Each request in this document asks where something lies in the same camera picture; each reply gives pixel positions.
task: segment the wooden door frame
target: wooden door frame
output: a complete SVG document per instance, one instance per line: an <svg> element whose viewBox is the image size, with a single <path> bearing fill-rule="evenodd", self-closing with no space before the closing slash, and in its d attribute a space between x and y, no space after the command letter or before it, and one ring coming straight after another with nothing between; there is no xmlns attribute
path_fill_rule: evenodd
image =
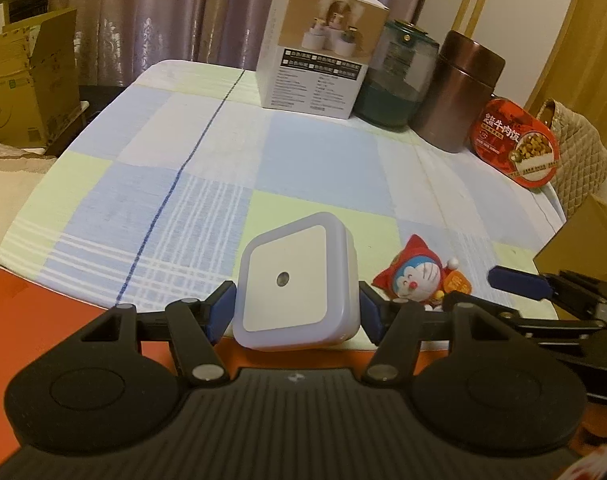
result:
<svg viewBox="0 0 607 480"><path fill-rule="evenodd" d="M568 6L566 17L563 19L559 34L557 35L557 40L552 46L552 50L550 52L550 55L548 56L548 60L546 61L545 65L543 66L543 69L541 70L541 74L539 74L539 79L537 79L535 88L533 88L533 91L531 92L528 101L526 101L525 103L525 109L530 111L532 115L536 115L539 112L539 110L531 110L530 108L532 107L537 95L541 91L543 83L545 82L546 78L548 77L548 74L550 73L550 69L557 57L557 54L559 53L561 44L566 39L566 33L568 31L568 27L570 26L570 20L572 19L572 15L575 11L575 8L577 7L577 1L578 0L570 0L570 5Z"/></svg>

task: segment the blue stripe line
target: blue stripe line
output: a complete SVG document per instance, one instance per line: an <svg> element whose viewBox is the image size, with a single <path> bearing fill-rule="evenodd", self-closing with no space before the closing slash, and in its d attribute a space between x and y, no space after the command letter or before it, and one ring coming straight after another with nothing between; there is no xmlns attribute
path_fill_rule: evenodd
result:
<svg viewBox="0 0 607 480"><path fill-rule="evenodd" d="M133 274L135 273L136 266L139 263L139 260L141 259L144 249L146 248L146 244L148 243L148 240L152 234L152 231L154 230L155 225L157 225L157 220L159 220L160 216L162 215L162 212L164 211L166 204L168 203L168 200L170 200L172 193L175 191L175 188L177 187L177 184L180 181L180 177L181 177L181 174L183 173L184 168L186 168L187 164L193 158L195 153L197 153L197 148L199 147L199 144L201 144L201 141L203 140L204 136L206 135L206 132L210 129L210 125L215 120L215 117L217 117L219 110L222 109L222 106L224 106L226 99L228 99L228 96L231 94L232 90L234 90L235 86L237 86L237 83L242 78L242 76L244 75L245 72L246 72L245 70L242 70L242 73L237 78L237 81L235 81L234 84L230 87L228 93L224 96L223 100L219 103L219 106L215 110L215 113L213 113L213 116L210 117L210 120L208 121L208 124L206 124L206 127L204 128L203 132L201 132L201 136L199 137L199 140L197 140L195 147L190 152L190 155L188 155L188 158L184 161L183 164L181 164L181 167L180 167L179 171L177 172L177 175L175 176L175 180L173 181L172 186L170 186L170 189L166 193L164 201L159 206L159 209L157 209L157 213L154 216L154 218L152 219L152 222L150 223L150 227L148 228L148 232L146 233L146 236L144 237L144 241L142 242L141 246L139 247L139 250L137 251L135 259L133 260L133 264L130 266L130 270L128 271L128 275L126 276L126 280L125 280L124 284L121 286L121 290L119 290L119 294L117 294L117 300L115 301L115 305L117 305L121 302L121 298L123 297L126 289L128 288L128 284L130 283L130 280L132 279Z"/></svg>

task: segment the product box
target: product box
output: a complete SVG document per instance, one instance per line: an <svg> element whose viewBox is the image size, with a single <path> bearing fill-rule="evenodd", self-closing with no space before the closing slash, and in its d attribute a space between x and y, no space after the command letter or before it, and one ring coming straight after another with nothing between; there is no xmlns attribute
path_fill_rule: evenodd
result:
<svg viewBox="0 0 607 480"><path fill-rule="evenodd" d="M377 0L272 0L261 42L261 105L346 119L388 17Z"/></svg>
<svg viewBox="0 0 607 480"><path fill-rule="evenodd" d="M573 270L607 282L607 203L588 196L534 261L541 273Z"/></svg>
<svg viewBox="0 0 607 480"><path fill-rule="evenodd" d="M0 34L0 143L49 146L80 108L74 9L11 23Z"/></svg>

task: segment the orange tag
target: orange tag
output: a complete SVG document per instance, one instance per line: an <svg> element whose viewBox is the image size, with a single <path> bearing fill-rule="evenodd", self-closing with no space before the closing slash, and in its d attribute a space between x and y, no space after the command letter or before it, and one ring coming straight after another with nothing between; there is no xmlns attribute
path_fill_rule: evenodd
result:
<svg viewBox="0 0 607 480"><path fill-rule="evenodd" d="M458 270L453 270L443 279L443 291L452 292L453 290L458 290L464 294L472 292L472 285Z"/></svg>

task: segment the table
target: table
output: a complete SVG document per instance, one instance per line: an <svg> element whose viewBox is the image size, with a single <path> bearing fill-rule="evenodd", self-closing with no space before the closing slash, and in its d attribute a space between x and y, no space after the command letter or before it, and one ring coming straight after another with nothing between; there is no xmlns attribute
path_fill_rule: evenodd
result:
<svg viewBox="0 0 607 480"><path fill-rule="evenodd" d="M18 214L0 263L99 306L162 310L234 280L256 235L322 210L352 232L362 280L418 234L461 261L475 295L555 317L486 282L495 264L535 270L563 222L551 188L523 189L411 130L261 108L254 73L185 61L148 69L88 125ZM342 348L372 345L360 332Z"/></svg>

